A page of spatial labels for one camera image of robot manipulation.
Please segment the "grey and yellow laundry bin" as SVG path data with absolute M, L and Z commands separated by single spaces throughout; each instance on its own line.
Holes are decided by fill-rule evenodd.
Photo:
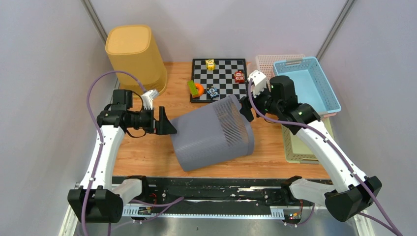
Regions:
M 172 144 L 184 171 L 253 153 L 253 131 L 240 108 L 238 99 L 230 95 L 171 121 L 177 130 L 171 135 Z

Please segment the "large white plastic basket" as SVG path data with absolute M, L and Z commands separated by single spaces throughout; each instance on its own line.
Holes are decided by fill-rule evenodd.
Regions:
M 264 73 L 269 80 L 274 76 L 273 65 L 276 61 L 296 60 L 305 57 L 304 54 L 298 55 L 257 55 L 255 59 L 247 64 L 247 75 L 254 70 Z

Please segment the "green plastic basket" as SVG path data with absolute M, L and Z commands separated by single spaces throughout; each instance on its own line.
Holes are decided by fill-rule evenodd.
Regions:
M 293 164 L 320 164 L 316 156 L 299 137 L 293 135 L 284 125 L 281 125 L 281 128 L 287 162 Z

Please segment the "light blue plastic basket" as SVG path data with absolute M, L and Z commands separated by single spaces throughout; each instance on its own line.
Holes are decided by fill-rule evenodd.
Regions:
M 316 57 L 276 61 L 275 76 L 285 75 L 293 80 L 300 103 L 311 105 L 317 113 L 341 111 L 341 105 Z

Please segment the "yellow slatted laundry bin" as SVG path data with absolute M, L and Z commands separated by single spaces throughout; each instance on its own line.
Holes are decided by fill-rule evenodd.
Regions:
M 162 94 L 167 88 L 167 69 L 152 30 L 147 25 L 113 28 L 105 50 L 114 70 L 134 75 L 145 89 Z

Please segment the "pink plastic basket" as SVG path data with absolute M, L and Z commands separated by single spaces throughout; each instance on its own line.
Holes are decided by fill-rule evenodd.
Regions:
M 335 112 L 335 113 L 319 113 L 319 116 L 321 118 L 328 118 L 328 117 L 331 117 L 331 116 L 335 116 L 336 114 L 337 114 L 337 112 Z

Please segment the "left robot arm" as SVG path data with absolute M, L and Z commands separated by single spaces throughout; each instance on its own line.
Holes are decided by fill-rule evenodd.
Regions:
M 139 111 L 133 111 L 134 92 L 126 89 L 113 91 L 112 103 L 94 118 L 97 131 L 94 151 L 87 172 L 77 189 L 67 195 L 68 202 L 81 223 L 117 223 L 124 206 L 135 199 L 145 203 L 150 189 L 144 186 L 145 176 L 129 177 L 118 187 L 112 187 L 117 153 L 129 129 L 142 129 L 146 134 L 171 135 L 177 130 L 168 120 L 163 106 L 159 118 L 154 118 L 153 101 L 159 96 L 155 89 L 140 95 Z

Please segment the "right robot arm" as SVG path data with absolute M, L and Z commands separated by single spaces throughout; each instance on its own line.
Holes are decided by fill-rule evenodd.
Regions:
M 329 185 L 291 177 L 282 185 L 283 203 L 291 206 L 306 200 L 319 204 L 340 222 L 378 203 L 376 197 L 382 188 L 379 178 L 368 176 L 347 157 L 314 108 L 298 101 L 293 80 L 275 76 L 268 85 L 266 76 L 254 71 L 246 84 L 247 95 L 240 100 L 241 114 L 252 121 L 255 112 L 258 117 L 287 127 L 308 146 L 332 181 Z

